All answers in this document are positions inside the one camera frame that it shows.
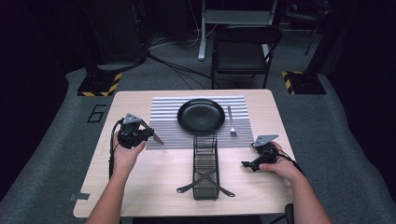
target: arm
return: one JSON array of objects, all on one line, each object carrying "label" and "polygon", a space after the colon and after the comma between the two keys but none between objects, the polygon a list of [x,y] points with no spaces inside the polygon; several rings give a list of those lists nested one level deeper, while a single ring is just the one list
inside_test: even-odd
[{"label": "arm", "polygon": [[113,143],[115,146],[113,175],[86,223],[120,223],[122,198],[128,176],[134,168],[137,156],[146,146],[146,142],[143,141],[132,149],[122,147],[117,140],[117,134]]},{"label": "arm", "polygon": [[[276,148],[282,149],[279,144],[275,142],[273,144]],[[260,169],[274,171],[291,183],[296,224],[332,223],[308,180],[290,161],[279,157],[274,164],[260,164]]]}]

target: table top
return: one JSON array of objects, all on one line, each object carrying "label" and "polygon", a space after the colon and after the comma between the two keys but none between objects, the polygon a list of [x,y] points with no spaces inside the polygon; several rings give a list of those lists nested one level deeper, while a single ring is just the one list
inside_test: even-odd
[{"label": "table top", "polygon": [[[75,217],[87,217],[99,200],[108,182],[108,158],[111,131],[118,120],[131,113],[149,125],[154,97],[245,97],[248,118],[254,139],[259,135],[279,134],[275,139],[294,159],[289,139],[276,108],[273,94],[268,90],[215,91],[120,91],[109,109],[106,122],[92,156],[81,193],[88,200],[78,199]],[[215,201],[193,199],[192,190],[177,193],[177,188],[192,180],[193,150],[143,150],[128,179],[121,215],[123,217],[182,217],[231,216],[284,213],[292,203],[290,183],[271,172],[252,172],[241,161],[254,161],[258,154],[246,147],[219,147],[219,180],[222,187],[235,197],[219,193]]]}]

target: dish rack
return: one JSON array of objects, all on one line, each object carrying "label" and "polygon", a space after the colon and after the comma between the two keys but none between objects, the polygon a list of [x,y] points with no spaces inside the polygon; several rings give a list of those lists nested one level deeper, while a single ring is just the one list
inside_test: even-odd
[{"label": "dish rack", "polygon": [[209,171],[215,171],[209,178],[202,180],[193,187],[194,200],[216,200],[219,189],[213,182],[219,182],[218,139],[216,133],[194,136],[194,157],[192,181]]}]

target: black stand base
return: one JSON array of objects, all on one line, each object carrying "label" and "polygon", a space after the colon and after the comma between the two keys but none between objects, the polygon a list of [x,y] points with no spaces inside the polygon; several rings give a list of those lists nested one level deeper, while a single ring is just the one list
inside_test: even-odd
[{"label": "black stand base", "polygon": [[326,94],[318,77],[308,77],[304,72],[290,71],[283,71],[282,77],[289,94]]},{"label": "black stand base", "polygon": [[99,76],[86,76],[78,88],[78,96],[110,96],[119,84],[121,73],[99,70]]}]

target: gray carpet floor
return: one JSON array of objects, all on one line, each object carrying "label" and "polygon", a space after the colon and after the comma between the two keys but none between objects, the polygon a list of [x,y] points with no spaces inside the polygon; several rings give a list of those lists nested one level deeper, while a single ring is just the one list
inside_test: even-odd
[{"label": "gray carpet floor", "polygon": [[[286,90],[281,72],[305,70],[318,40],[319,36],[310,54],[304,56],[308,37],[284,32],[268,78],[267,89],[275,96],[296,160],[334,223],[396,223],[395,202],[389,197],[381,174],[366,159],[348,129],[343,107],[327,78],[319,75],[326,95],[290,95]],[[198,43],[191,47],[168,44],[150,52],[162,60],[209,75],[210,40],[203,62],[197,60],[198,48]],[[84,222],[73,216],[75,202],[70,196],[79,193],[113,100],[113,96],[77,96],[85,75],[84,69],[67,75],[69,90],[64,103],[32,159],[1,202],[0,223]],[[209,79],[190,77],[210,89]],[[202,88],[192,79],[184,78],[193,89]],[[259,88],[262,84],[260,76],[235,78],[243,89]],[[220,82],[220,86],[234,88],[229,82]],[[189,89],[174,71],[146,59],[123,73],[116,91]],[[96,109],[104,117],[100,122],[87,123],[96,105],[104,105]],[[269,223],[275,217],[278,215],[262,216],[262,222]],[[123,223],[132,222],[130,217],[123,219]]]}]

